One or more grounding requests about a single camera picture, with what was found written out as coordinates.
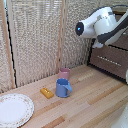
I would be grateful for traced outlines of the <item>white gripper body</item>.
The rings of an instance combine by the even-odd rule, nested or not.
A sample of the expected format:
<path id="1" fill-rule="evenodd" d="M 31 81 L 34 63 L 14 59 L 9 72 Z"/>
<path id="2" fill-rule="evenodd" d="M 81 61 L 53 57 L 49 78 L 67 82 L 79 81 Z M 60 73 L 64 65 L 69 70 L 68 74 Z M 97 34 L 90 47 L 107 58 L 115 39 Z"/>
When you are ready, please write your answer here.
<path id="1" fill-rule="evenodd" d="M 103 44 L 99 43 L 96 38 L 92 39 L 92 48 L 102 48 Z"/>

